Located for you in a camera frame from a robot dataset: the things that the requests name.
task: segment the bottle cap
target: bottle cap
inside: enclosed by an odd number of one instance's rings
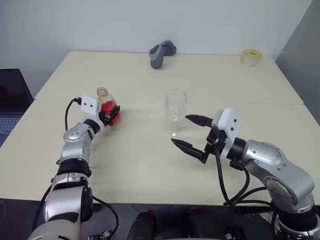
[[[104,98],[104,97],[107,97],[109,95],[107,89],[105,89],[103,86],[101,87],[98,87],[96,89],[96,94],[99,98]]]

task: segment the laptop screen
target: laptop screen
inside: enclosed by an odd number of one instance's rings
[[[24,113],[33,99],[19,69],[0,69],[0,114]]]

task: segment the red bottle label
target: red bottle label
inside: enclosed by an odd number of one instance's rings
[[[105,112],[105,114],[110,115],[112,111],[117,107],[117,103],[115,101],[107,101],[105,104],[101,106],[101,110]],[[116,123],[120,117],[120,113],[113,119],[113,123]]]

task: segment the laptop keyboard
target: laptop keyboard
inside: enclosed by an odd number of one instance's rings
[[[18,117],[0,117],[0,134],[10,134],[19,120]]]

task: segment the white table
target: white table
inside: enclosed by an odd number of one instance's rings
[[[237,55],[176,55],[152,69],[148,54],[70,52],[36,99],[96,95],[106,87],[123,106],[163,104],[172,88],[183,89],[189,102],[302,104],[273,59],[246,67]]]
[[[0,198],[40,200],[58,170],[55,162],[64,144],[68,102],[35,100],[14,128],[0,148]],[[241,124],[238,136],[279,146],[290,161],[312,176],[315,202],[320,204],[320,127],[304,105],[202,104],[199,98],[188,107],[189,113],[209,117],[219,109],[234,107]],[[69,112],[69,126],[81,119],[80,106],[75,104]],[[224,200],[213,157],[202,164],[184,154],[173,145],[165,129],[162,102],[124,104],[117,125],[106,129],[92,144],[89,182],[94,194],[109,203],[221,205]],[[208,128],[185,119],[180,138],[203,150],[208,132]],[[228,160],[222,167],[226,189],[234,195],[243,186],[244,173],[229,167]],[[258,186],[262,183],[251,177],[249,188]],[[252,198],[270,199],[266,192]]]

